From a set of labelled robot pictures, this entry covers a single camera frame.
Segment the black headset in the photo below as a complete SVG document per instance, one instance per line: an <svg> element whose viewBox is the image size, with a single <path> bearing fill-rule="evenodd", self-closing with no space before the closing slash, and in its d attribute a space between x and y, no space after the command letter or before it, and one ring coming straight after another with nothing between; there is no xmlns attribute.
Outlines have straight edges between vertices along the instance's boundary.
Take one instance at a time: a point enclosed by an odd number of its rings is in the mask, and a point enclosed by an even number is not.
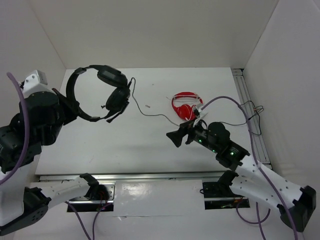
<svg viewBox="0 0 320 240"><path fill-rule="evenodd" d="M111 123L129 105L130 86L131 82L120 70L93 64L74 70L65 93L83 120Z"/></svg>

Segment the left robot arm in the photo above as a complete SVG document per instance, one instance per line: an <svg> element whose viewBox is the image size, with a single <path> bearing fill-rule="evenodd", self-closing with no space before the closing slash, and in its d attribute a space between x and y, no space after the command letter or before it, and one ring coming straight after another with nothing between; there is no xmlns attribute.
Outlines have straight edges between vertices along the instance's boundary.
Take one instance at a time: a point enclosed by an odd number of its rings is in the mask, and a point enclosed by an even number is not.
<svg viewBox="0 0 320 240"><path fill-rule="evenodd" d="M49 187L27 186L35 156L54 144L62 126L77 118L71 102L57 89L38 91L19 103L19 113L0 129L0 234L31 226L47 211L84 197L109 206L110 192L89 173Z"/></svg>

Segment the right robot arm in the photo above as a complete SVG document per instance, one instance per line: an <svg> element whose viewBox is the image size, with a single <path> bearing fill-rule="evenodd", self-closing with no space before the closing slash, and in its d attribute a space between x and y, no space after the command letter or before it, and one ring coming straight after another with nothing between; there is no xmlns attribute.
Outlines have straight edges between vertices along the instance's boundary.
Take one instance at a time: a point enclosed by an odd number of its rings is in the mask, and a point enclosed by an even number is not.
<svg viewBox="0 0 320 240"><path fill-rule="evenodd" d="M201 123L188 121L166 136L179 148L196 142L215 154L227 171L219 179L218 190L223 196L232 193L254 200L279 212L281 221L302 233L316 209L316 191L300 186L255 160L252 153L230 139L230 132L220 122L204 128Z"/></svg>

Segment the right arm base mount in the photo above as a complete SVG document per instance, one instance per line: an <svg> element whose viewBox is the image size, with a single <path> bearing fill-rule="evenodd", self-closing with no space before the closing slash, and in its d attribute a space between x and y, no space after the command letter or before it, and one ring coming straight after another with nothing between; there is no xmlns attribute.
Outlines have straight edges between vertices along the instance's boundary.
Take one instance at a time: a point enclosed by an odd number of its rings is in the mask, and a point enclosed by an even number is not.
<svg viewBox="0 0 320 240"><path fill-rule="evenodd" d="M206 210L235 209L237 206L250 208L249 200L246 197L232 193L220 182L203 182L199 192L204 197Z"/></svg>

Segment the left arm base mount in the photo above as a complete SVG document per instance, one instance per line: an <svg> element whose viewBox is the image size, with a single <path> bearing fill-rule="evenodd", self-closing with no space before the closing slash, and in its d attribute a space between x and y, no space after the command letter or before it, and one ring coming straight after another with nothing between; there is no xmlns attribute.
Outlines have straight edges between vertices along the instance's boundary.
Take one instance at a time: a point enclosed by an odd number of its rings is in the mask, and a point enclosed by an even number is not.
<svg viewBox="0 0 320 240"><path fill-rule="evenodd" d="M75 197L69 203L79 213L93 213L101 210L102 212L114 211L115 184L99 184L97 190L85 196Z"/></svg>

